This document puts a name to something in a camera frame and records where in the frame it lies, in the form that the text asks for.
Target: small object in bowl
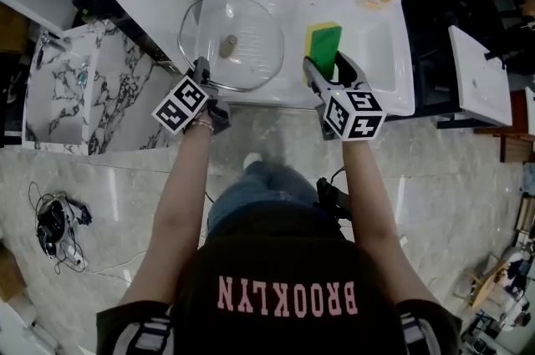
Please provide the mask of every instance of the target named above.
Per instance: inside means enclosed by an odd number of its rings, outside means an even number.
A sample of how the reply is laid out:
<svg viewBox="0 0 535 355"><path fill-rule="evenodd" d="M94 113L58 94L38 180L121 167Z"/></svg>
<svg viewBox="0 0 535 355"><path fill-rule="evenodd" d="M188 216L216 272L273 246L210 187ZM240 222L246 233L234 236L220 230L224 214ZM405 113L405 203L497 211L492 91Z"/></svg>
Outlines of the small object in bowl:
<svg viewBox="0 0 535 355"><path fill-rule="evenodd" d="M234 48L237 45L237 37L229 34L225 40L219 45L219 56L221 58L228 58L232 55Z"/></svg>

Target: marble floor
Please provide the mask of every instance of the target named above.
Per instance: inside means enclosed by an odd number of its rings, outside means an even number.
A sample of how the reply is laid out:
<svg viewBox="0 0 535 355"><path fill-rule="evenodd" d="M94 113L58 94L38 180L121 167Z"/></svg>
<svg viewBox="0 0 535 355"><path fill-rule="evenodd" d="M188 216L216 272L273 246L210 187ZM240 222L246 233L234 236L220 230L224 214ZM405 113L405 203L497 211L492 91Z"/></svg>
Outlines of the marble floor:
<svg viewBox="0 0 535 355"><path fill-rule="evenodd" d="M239 177L250 151L283 161L314 183L342 165L341 143L322 141L314 113L236 108L232 117L232 128L213 143L207 183L212 198ZM470 317L452 296L453 288L463 269L491 252L501 254L512 239L521 165L499 163L496 139L468 129L438 131L431 119L387 123L373 147L411 264L447 309ZM41 322L65 353L80 353L77 345L94 333L94 314L120 299L142 255L102 272L111 276L67 268L56 275L34 235L30 181L42 193L65 190L89 207L94 221L79 228L78 239L89 269L102 271L146 249L175 156L176 146L90 157L0 150L4 240L17 257L39 317L47 320ZM344 174L335 182L344 188ZM205 215L209 207L206 200ZM343 225L350 237L350 223Z"/></svg>

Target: person in background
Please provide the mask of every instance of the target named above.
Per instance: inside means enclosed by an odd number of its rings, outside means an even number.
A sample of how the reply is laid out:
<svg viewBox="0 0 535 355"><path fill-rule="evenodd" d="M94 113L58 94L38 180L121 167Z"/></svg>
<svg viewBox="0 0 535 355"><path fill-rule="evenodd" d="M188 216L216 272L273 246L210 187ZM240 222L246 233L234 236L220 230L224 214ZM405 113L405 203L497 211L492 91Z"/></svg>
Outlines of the person in background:
<svg viewBox="0 0 535 355"><path fill-rule="evenodd" d="M140 269L119 306L97 316L99 355L458 354L461 321L405 257L366 142L343 143L355 243L301 175L249 154L197 250L212 132L206 112L187 129Z"/></svg>

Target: yellow sponge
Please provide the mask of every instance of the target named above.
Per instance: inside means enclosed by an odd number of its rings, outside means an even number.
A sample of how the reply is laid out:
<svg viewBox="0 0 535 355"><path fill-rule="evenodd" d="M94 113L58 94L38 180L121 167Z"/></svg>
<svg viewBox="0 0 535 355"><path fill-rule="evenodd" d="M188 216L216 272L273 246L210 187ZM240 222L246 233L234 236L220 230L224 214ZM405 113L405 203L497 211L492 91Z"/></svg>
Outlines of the yellow sponge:
<svg viewBox="0 0 535 355"><path fill-rule="evenodd" d="M304 53L327 80L334 75L334 59L338 52L342 28L337 23L321 23L307 27Z"/></svg>

